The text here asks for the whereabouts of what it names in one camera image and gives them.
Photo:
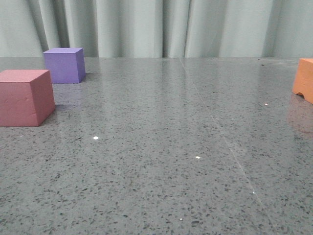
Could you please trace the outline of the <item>orange foam cube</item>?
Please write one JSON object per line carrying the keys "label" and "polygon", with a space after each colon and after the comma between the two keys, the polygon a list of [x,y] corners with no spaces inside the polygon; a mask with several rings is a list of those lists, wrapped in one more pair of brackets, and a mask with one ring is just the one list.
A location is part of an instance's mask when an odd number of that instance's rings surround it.
{"label": "orange foam cube", "polygon": [[299,60],[292,92],[313,103],[313,58]]}

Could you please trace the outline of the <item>purple foam cube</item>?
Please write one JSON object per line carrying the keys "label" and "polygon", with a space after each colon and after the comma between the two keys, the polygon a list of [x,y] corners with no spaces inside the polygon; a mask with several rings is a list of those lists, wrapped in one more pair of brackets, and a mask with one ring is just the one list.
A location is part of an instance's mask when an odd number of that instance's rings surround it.
{"label": "purple foam cube", "polygon": [[43,55],[52,83],[80,83],[85,78],[83,48],[53,48]]}

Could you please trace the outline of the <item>pink foam cube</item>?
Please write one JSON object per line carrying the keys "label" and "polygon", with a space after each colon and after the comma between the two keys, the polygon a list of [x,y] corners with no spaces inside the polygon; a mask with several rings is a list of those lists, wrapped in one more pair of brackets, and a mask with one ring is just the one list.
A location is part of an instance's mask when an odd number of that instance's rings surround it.
{"label": "pink foam cube", "polygon": [[1,127],[31,127],[55,110],[48,70],[4,70],[0,73]]}

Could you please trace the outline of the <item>pale green curtain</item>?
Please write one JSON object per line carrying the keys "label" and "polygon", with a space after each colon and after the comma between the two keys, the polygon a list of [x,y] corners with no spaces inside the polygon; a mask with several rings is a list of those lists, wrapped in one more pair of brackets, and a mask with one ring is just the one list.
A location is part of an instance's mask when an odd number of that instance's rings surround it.
{"label": "pale green curtain", "polygon": [[310,0],[3,0],[2,57],[312,57]]}

